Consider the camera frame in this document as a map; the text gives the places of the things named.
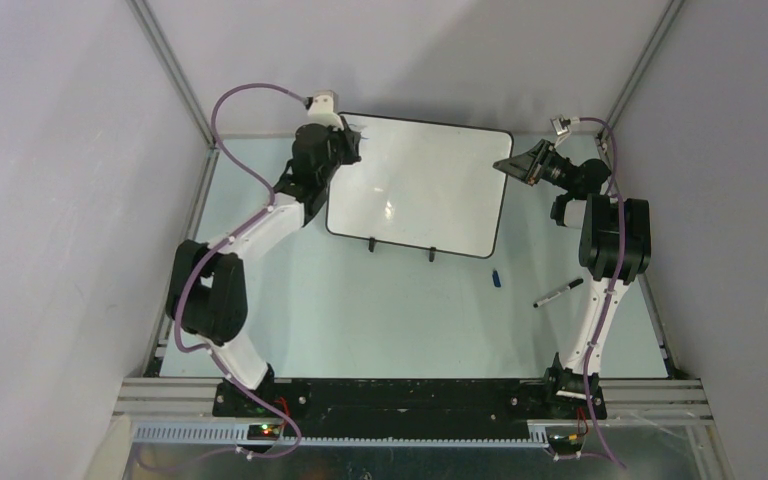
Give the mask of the white whiteboard black frame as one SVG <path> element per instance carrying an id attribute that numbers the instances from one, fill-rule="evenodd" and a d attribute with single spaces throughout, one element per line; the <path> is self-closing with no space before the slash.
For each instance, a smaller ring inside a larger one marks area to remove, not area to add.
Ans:
<path id="1" fill-rule="evenodd" d="M 360 162 L 338 169 L 326 228 L 337 236 L 473 258 L 497 242 L 511 156 L 503 130 L 348 113 Z"/>

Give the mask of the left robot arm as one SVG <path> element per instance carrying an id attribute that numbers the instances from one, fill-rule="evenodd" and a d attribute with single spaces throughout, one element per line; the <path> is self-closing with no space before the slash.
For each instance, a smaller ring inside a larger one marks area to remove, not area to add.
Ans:
<path id="1" fill-rule="evenodd" d="M 271 366 L 244 330 L 245 267 L 318 215 L 336 172 L 360 161 L 360 140 L 342 115 L 329 124 L 299 127 L 267 205 L 225 235 L 209 242 L 186 240 L 175 252 L 166 313 L 174 322 L 176 345 L 182 352 L 211 354 L 224 376 L 241 385 L 237 402 L 252 416 L 272 411 L 276 390 L 264 382 Z M 196 336 L 198 344 L 184 345 L 182 333 Z"/>

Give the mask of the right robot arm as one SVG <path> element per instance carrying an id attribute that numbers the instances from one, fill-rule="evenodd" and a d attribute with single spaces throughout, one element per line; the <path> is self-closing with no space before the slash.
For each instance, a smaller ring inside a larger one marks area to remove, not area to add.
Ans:
<path id="1" fill-rule="evenodd" d="M 651 259 L 650 207 L 646 200 L 614 198 L 602 191 L 612 171 L 599 159 L 580 165 L 541 140 L 493 168 L 526 185 L 560 188 L 550 210 L 558 226 L 580 231 L 578 263 L 584 297 L 578 333 L 547 368 L 541 392 L 545 411 L 566 418 L 598 392 L 604 343 L 619 303 Z"/>

